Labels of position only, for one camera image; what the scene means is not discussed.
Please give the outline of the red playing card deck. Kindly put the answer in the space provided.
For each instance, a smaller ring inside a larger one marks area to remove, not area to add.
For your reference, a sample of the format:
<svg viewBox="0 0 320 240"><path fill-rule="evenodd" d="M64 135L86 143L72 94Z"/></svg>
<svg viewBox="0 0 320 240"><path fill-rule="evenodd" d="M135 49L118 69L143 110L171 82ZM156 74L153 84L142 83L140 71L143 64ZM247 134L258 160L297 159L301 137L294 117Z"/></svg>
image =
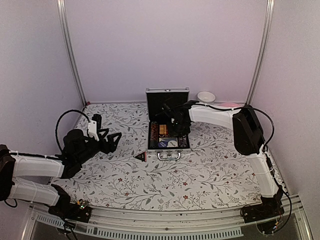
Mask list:
<svg viewBox="0 0 320 240"><path fill-rule="evenodd" d="M158 126L158 132L159 132L159 135L168 135L169 134L168 126L166 124L160 124Z"/></svg>

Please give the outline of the aluminium poker case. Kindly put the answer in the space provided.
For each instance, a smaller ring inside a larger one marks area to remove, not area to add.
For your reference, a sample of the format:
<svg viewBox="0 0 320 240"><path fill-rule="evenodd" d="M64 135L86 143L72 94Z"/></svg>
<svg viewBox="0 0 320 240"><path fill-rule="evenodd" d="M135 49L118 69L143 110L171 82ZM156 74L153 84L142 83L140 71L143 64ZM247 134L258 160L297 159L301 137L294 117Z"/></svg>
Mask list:
<svg viewBox="0 0 320 240"><path fill-rule="evenodd" d="M174 88L147 88L145 90L148 110L148 139L147 139L147 153L156 157L160 161L178 161L182 154L190 151L190 141L188 135L164 135L165 137L177 138L180 136L187 136L189 148L165 147L159 148L158 142L160 135L158 133L158 141L156 148L150 148L150 128L151 122L157 122L159 125L167 125L169 130L170 118L167 117L163 110L163 104L167 104L174 111L174 117L182 110L182 105L189 99L189 88L174 87Z"/></svg>

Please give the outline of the triangular all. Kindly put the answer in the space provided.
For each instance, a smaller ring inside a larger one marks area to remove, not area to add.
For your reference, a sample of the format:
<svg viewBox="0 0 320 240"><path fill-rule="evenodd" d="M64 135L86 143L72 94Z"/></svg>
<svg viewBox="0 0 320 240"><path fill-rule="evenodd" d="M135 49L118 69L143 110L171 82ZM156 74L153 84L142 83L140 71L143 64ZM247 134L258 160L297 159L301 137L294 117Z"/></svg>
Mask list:
<svg viewBox="0 0 320 240"><path fill-rule="evenodd" d="M141 162L146 162L147 161L147 152L141 152L137 155L134 156L135 159L140 160Z"/></svg>

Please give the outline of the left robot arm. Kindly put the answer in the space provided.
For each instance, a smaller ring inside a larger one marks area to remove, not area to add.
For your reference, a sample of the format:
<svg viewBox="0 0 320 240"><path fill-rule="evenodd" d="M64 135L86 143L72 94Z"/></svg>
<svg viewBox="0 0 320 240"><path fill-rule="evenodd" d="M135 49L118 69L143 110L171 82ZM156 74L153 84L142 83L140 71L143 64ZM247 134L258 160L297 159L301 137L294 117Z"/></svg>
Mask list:
<svg viewBox="0 0 320 240"><path fill-rule="evenodd" d="M0 146L0 200L36 202L49 206L54 214L70 217L74 213L71 197L60 186L45 185L26 177L71 179L81 171L83 164L99 152L115 152L122 137L120 132L109 134L108 129L90 132L72 129L63 138L64 148L57 157L24 154Z"/></svg>

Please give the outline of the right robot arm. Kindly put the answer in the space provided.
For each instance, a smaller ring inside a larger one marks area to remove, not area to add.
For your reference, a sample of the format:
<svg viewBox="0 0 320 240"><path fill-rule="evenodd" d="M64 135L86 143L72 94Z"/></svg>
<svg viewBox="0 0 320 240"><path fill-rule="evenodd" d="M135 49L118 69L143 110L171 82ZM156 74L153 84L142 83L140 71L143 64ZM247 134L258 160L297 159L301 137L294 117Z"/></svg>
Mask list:
<svg viewBox="0 0 320 240"><path fill-rule="evenodd" d="M259 183L261 201L258 213L269 218L281 205L283 189L275 179L272 156L268 150L269 139L256 115L257 108L250 105L223 107L190 100L170 108L164 104L162 110L170 119L170 129L178 136L191 132L192 123L207 123L233 131L235 150L245 156Z"/></svg>

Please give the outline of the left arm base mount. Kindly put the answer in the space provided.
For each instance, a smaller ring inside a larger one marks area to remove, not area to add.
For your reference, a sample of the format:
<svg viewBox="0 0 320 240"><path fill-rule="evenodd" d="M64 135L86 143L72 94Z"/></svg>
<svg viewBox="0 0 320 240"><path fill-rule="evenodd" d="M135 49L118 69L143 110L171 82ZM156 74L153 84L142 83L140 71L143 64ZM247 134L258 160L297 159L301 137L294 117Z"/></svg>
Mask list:
<svg viewBox="0 0 320 240"><path fill-rule="evenodd" d="M70 202L68 199L59 199L56 205L48 208L48 213L62 220L73 220L88 223L91 218L92 208L86 201Z"/></svg>

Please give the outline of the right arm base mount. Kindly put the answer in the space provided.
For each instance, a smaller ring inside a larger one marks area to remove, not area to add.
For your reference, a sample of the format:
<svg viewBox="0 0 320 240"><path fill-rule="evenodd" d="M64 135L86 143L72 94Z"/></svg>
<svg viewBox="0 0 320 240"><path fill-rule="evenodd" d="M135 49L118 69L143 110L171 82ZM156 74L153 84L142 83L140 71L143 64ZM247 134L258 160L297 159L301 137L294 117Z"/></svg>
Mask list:
<svg viewBox="0 0 320 240"><path fill-rule="evenodd" d="M260 204L245 205L241 208L240 215L245 223L266 220L284 214L281 200L261 197L261 201Z"/></svg>

